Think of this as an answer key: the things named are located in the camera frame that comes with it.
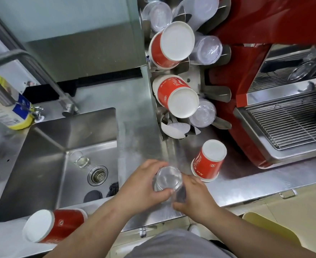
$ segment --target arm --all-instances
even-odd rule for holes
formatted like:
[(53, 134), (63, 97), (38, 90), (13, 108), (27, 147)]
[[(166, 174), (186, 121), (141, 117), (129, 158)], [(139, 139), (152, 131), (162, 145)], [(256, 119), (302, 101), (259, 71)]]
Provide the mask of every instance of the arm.
[(187, 192), (186, 203), (173, 203), (173, 208), (206, 226), (238, 258), (316, 258), (316, 253), (219, 207), (199, 178), (183, 175), (183, 182)]
[(172, 189), (155, 192), (152, 179), (166, 162), (147, 160), (128, 178), (112, 199), (60, 242), (45, 258), (103, 258), (127, 221), (151, 206), (166, 201)]

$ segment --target hand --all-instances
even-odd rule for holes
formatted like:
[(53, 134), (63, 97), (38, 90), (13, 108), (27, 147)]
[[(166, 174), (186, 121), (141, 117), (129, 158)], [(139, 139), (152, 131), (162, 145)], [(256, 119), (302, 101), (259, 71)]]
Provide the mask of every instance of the hand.
[(214, 219), (215, 213), (221, 209), (209, 193), (207, 186), (194, 175), (182, 174), (186, 187), (186, 202), (173, 203), (173, 208), (189, 216), (195, 222), (205, 225)]
[(169, 199), (173, 189), (166, 188), (155, 192), (152, 188), (153, 177), (160, 168), (167, 165), (167, 162), (149, 159), (131, 174), (114, 197), (126, 214), (132, 217)]

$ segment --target sink drain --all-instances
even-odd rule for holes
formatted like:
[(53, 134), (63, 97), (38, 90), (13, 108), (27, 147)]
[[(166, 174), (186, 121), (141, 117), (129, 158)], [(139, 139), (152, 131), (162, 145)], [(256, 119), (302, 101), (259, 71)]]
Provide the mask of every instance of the sink drain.
[(87, 182), (92, 186), (101, 185), (108, 177), (108, 169), (105, 166), (95, 166), (87, 175)]

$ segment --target person's left hand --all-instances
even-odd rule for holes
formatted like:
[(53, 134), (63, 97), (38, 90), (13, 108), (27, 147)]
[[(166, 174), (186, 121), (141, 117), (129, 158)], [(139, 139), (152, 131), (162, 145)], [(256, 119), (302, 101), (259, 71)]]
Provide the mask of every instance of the person's left hand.
[(149, 159), (131, 174), (114, 197), (127, 215), (132, 217), (169, 199), (173, 189), (155, 192), (152, 188), (153, 177), (160, 168), (167, 165), (167, 162)]

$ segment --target wire rack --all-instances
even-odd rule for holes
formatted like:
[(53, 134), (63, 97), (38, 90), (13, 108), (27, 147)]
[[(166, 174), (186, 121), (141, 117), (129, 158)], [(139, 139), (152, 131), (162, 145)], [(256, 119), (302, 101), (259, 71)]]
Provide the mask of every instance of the wire rack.
[(277, 150), (316, 142), (316, 91), (246, 110)]
[[(279, 58), (279, 59), (273, 59), (270, 61), (302, 59), (305, 56), (307, 56), (309, 53), (310, 51), (306, 50), (305, 52), (301, 52), (298, 54), (291, 54), (289, 56)], [(285, 85), (287, 83), (287, 79), (289, 75), (292, 73), (294, 69), (295, 67), (289, 67), (289, 68), (272, 71), (269, 73), (258, 73), (254, 81), (251, 83), (251, 86), (248, 92), (253, 92), (253, 91)]]

